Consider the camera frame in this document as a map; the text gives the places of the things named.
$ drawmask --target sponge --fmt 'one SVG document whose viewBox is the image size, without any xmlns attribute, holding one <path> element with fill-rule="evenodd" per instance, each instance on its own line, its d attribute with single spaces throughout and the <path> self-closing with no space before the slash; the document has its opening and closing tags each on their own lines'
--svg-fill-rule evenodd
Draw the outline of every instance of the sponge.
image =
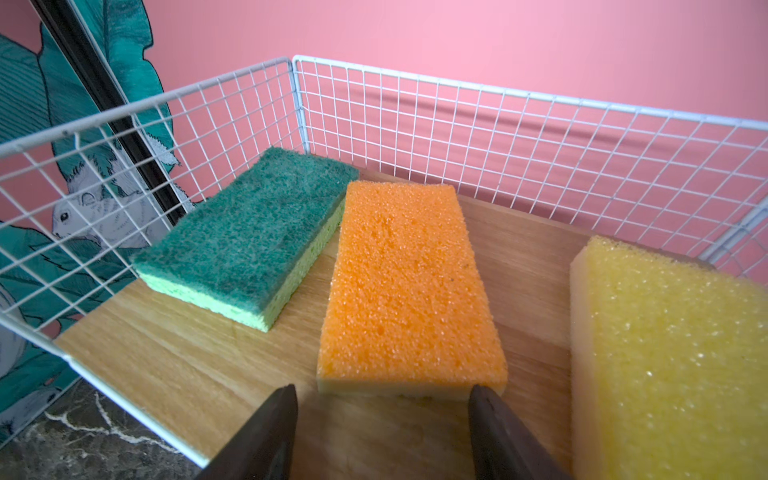
<svg viewBox="0 0 768 480">
<path fill-rule="evenodd" d="M 593 237 L 571 264 L 574 473 L 762 478 L 768 296 Z"/>
<path fill-rule="evenodd" d="M 341 221 L 359 172 L 270 148 L 134 268 L 157 292 L 268 331 Z"/>
<path fill-rule="evenodd" d="M 320 392 L 466 400 L 507 363 L 448 185 L 349 185 L 317 361 Z"/>
</svg>

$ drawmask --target white wire mesh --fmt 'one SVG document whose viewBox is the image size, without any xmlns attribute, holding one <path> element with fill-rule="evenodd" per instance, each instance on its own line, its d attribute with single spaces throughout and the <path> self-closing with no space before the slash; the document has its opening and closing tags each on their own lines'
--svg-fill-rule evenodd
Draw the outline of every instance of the white wire mesh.
<svg viewBox="0 0 768 480">
<path fill-rule="evenodd" d="M 171 184 L 182 200 L 175 208 L 189 210 L 268 147 L 301 148 L 291 68 L 281 58 L 0 146 L 0 236 L 17 240 L 0 243 L 0 279 L 25 287 L 14 288 L 2 323 L 61 355 L 48 338 L 62 320 L 81 318 L 132 281 L 132 253 L 170 228 L 153 192 Z M 111 132 L 108 122 L 125 116 L 153 153 L 139 164 L 172 166 L 163 185 L 146 188 Z M 173 144 L 152 135 L 159 127 Z M 63 144 L 71 148 L 57 151 Z M 107 174 L 95 160 L 104 147 Z M 62 176 L 64 165 L 76 165 L 74 174 Z"/>
<path fill-rule="evenodd" d="M 315 154 L 768 283 L 767 123 L 294 63 Z"/>
<path fill-rule="evenodd" d="M 280 146 L 452 184 L 768 284 L 768 124 L 280 58 L 0 145 L 0 237 L 31 246 L 0 243 L 0 278 L 25 285 L 0 323 L 57 354 L 52 326 L 133 280 L 134 249 L 170 226 L 152 196 L 162 186 L 135 188 L 137 166 L 108 127 L 125 116 L 154 154 L 144 163 L 177 164 L 166 183 L 177 208 L 205 201 Z M 171 145 L 153 136 L 159 127 Z M 52 149 L 62 141 L 71 148 Z M 89 161 L 99 147 L 116 162 L 106 174 Z M 79 164 L 77 179 L 65 180 L 62 164 Z M 83 209 L 88 194 L 99 197 L 95 214 Z M 65 207 L 76 227 L 55 221 Z M 118 217 L 120 228 L 104 228 Z M 48 313 L 33 322 L 14 314 L 38 303 Z"/>
</svg>

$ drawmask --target green sponge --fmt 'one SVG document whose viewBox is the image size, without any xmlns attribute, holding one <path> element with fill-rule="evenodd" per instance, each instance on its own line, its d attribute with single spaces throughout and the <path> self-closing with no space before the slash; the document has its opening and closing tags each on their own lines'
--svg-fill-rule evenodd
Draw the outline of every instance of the green sponge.
<svg viewBox="0 0 768 480">
<path fill-rule="evenodd" d="M 134 258 L 152 289 L 264 332 L 339 226 L 357 169 L 270 148 Z"/>
</svg>

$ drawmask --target wooden board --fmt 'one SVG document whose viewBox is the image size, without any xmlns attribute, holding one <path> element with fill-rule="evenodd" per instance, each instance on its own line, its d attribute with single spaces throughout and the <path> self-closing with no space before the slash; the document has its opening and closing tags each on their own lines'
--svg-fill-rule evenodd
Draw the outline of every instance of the wooden board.
<svg viewBox="0 0 768 480">
<path fill-rule="evenodd" d="M 504 400 L 570 470 L 568 268 L 589 233 L 459 199 L 509 365 Z M 137 280 L 56 343 L 209 458 L 274 389 L 294 383 L 291 478 L 473 478 L 466 404 L 318 395 L 337 250 L 338 232 L 267 334 Z"/>
</svg>

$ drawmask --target dark marble surface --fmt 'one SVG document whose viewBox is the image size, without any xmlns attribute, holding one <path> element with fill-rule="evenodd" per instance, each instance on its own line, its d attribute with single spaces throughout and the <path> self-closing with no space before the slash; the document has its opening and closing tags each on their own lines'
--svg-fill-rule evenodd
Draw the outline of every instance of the dark marble surface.
<svg viewBox="0 0 768 480">
<path fill-rule="evenodd" d="M 0 450 L 3 480 L 171 480 L 199 471 L 84 380 Z"/>
</svg>

